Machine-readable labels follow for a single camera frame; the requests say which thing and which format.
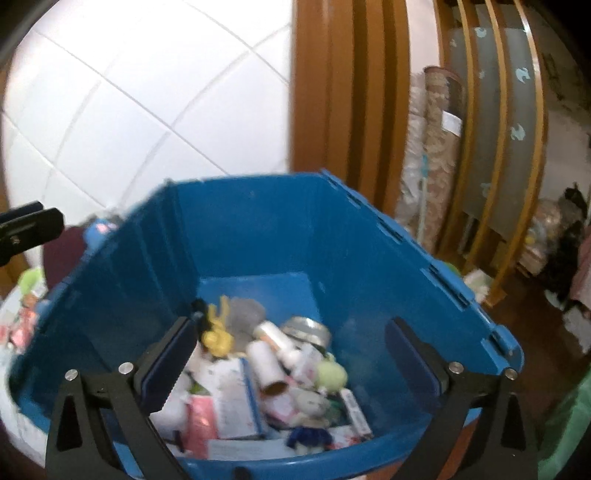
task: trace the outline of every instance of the blue plastic bin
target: blue plastic bin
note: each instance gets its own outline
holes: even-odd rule
[[[430,416],[386,351],[393,317],[472,371],[523,365],[461,279],[358,193],[326,173],[247,177],[170,183],[135,210],[53,292],[13,367],[13,396],[47,431],[67,370],[135,361],[195,297],[222,294],[258,300],[277,324],[303,315],[327,325],[376,438],[297,459],[181,460],[196,479],[230,479],[238,465],[256,480],[348,478],[407,456]],[[138,475],[127,447],[118,452]]]

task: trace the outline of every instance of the cardboard tube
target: cardboard tube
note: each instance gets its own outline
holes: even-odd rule
[[[280,395],[287,390],[285,373],[268,343],[263,340],[251,342],[246,347],[246,354],[265,395]]]

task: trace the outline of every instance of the small bottle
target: small bottle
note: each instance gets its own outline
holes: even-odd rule
[[[268,320],[262,322],[255,328],[254,336],[268,343],[279,361],[289,371],[294,368],[300,359],[301,352],[293,340],[283,333],[273,322],[269,322]]]

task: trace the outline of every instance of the white tile wall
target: white tile wall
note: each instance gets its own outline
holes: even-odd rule
[[[176,130],[230,174],[265,172],[287,156],[288,87],[254,54],[224,75]]]
[[[75,224],[166,178],[287,171],[292,1],[59,1],[13,59],[11,204]]]

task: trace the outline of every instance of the blue doll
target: blue doll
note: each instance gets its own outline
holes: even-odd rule
[[[296,389],[294,401],[298,414],[290,422],[294,427],[286,445],[294,448],[298,455],[311,455],[324,452],[327,445],[333,441],[332,436],[326,430],[329,421],[324,414],[330,407],[329,401],[322,395]]]

